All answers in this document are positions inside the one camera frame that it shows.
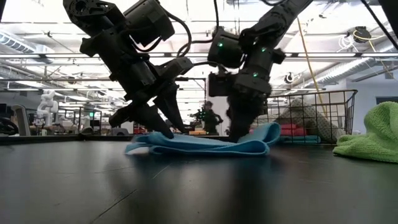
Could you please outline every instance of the table surface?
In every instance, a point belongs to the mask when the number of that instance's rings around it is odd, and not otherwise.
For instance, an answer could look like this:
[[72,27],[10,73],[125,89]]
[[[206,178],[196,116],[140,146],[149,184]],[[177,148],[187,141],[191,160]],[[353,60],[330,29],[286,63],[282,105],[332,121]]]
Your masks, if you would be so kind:
[[398,220],[398,165],[320,146],[268,157],[126,156],[128,142],[0,147],[0,223],[332,223]]

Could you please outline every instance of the wire basket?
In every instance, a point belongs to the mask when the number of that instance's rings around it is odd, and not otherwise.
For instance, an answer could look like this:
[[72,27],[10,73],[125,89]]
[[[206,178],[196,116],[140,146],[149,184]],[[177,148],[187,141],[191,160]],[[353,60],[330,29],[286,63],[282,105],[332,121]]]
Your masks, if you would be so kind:
[[353,131],[357,90],[323,91],[271,96],[253,123],[276,122],[282,126],[280,141],[289,144],[335,144]]

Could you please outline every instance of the blue towel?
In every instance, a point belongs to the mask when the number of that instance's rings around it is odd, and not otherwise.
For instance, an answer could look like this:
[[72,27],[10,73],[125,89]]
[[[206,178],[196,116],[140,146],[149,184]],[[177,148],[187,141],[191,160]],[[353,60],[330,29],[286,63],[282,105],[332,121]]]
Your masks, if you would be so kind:
[[214,139],[198,138],[175,134],[173,139],[162,133],[151,133],[134,138],[126,153],[140,147],[149,147],[152,154],[183,154],[202,156],[264,156],[269,153],[269,146],[279,140],[280,125],[267,123],[254,130],[252,134],[241,137],[238,143]]
[[319,144],[321,138],[318,136],[281,136],[279,141],[287,144]]

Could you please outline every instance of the yellow cable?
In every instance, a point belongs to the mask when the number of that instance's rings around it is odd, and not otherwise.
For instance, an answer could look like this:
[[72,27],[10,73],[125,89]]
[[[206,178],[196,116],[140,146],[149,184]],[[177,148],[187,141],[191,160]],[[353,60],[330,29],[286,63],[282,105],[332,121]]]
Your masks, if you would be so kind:
[[356,30],[356,31],[354,31],[353,32],[353,35],[354,35],[354,37],[356,37],[356,38],[358,38],[358,39],[361,39],[361,40],[377,40],[377,39],[380,39],[381,37],[384,37],[384,35],[381,35],[381,36],[378,36],[378,37],[375,37],[375,38],[363,38],[363,37],[360,37],[360,36],[357,36],[355,33],[357,33],[358,32],[358,30]]
[[[374,48],[373,43],[372,43],[371,41],[369,41],[369,44],[371,45],[373,51],[376,53],[376,49]],[[398,82],[398,80],[393,76],[393,74],[391,74],[391,72],[389,71],[389,69],[388,69],[388,67],[386,66],[386,64],[384,64],[383,61],[380,61],[380,62],[381,62],[381,64],[383,65],[385,71],[386,71],[395,81]]]
[[326,109],[323,106],[322,96],[321,96],[321,94],[319,94],[320,91],[319,91],[317,80],[315,79],[315,75],[313,74],[313,70],[312,70],[312,67],[311,67],[310,58],[308,56],[307,46],[305,45],[304,35],[303,35],[303,31],[301,29],[301,23],[300,23],[300,19],[299,18],[297,18],[297,22],[298,22],[298,29],[299,29],[300,35],[301,35],[301,40],[303,42],[305,57],[307,58],[308,68],[310,69],[310,73],[311,73],[311,76],[312,76],[313,83],[315,85],[315,88],[317,89],[317,92],[318,92],[318,95],[319,95],[319,100],[321,101],[321,104],[322,104],[322,110],[325,113],[325,116],[328,117],[328,113],[326,112]]

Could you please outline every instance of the green microfiber cloth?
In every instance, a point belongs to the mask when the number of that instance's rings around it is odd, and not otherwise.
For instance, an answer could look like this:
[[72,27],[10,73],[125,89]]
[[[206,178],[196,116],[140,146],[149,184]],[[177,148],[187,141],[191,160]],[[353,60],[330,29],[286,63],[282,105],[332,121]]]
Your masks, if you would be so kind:
[[366,134],[342,136],[333,153],[398,163],[398,103],[377,105],[365,116],[364,123]]

